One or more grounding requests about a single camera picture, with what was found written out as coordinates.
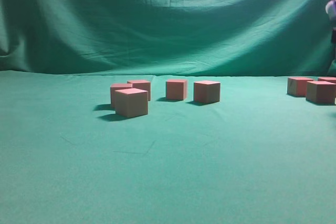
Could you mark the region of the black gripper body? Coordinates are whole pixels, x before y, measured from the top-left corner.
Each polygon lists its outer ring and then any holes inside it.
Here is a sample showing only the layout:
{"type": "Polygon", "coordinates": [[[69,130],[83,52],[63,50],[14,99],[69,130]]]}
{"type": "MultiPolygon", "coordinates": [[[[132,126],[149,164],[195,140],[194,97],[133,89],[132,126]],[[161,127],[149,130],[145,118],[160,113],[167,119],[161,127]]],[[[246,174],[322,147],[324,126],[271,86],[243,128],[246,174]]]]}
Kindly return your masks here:
{"type": "Polygon", "coordinates": [[[332,44],[333,57],[335,58],[336,57],[336,27],[332,28],[331,44],[332,44]]]}

